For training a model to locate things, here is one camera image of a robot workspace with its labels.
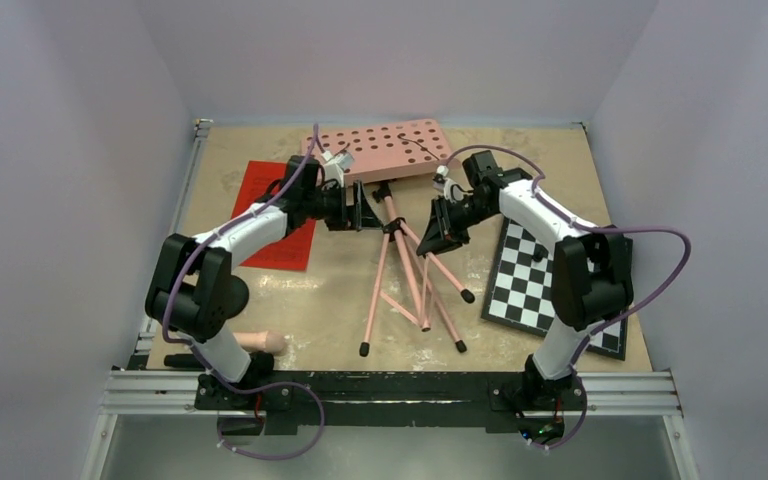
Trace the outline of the black microphone stand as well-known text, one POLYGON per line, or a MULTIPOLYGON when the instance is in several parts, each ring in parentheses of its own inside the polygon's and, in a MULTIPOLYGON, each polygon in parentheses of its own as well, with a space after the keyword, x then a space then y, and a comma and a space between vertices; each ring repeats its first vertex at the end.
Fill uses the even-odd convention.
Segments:
POLYGON ((230 293, 227 296, 228 317, 238 316, 247 306, 250 290, 244 280, 236 275, 231 276, 230 293))

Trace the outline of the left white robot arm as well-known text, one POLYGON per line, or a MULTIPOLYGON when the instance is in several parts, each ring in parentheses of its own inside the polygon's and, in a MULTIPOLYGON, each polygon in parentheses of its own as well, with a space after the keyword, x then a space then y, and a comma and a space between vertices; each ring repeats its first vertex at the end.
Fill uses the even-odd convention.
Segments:
POLYGON ((381 220, 353 183, 346 199, 345 175, 354 159, 324 152, 321 159, 292 156, 284 175, 239 216, 196 236, 171 234, 163 242, 145 298, 146 315, 165 339, 184 343, 221 378, 219 395, 232 408, 257 399, 258 383, 274 368, 271 354, 250 353, 227 326, 249 301, 249 288, 234 269, 263 248, 314 221, 331 231, 379 229, 381 220))

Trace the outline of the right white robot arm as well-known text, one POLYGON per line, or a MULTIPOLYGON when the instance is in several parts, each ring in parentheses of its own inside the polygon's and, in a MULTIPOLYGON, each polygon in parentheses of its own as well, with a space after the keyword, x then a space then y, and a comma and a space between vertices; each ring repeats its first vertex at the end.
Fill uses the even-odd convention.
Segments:
POLYGON ((541 193, 536 178, 520 168, 502 169, 489 148, 467 157, 462 167, 470 188, 461 196, 454 194, 459 186, 450 181, 446 166, 435 173, 442 193, 432 201, 417 252, 425 256, 458 249, 469 242, 471 227, 498 214, 549 248, 555 317, 512 392, 516 399, 544 407, 571 388, 577 358, 597 324, 625 313, 632 303, 628 239, 591 222, 577 223, 571 211, 541 193))

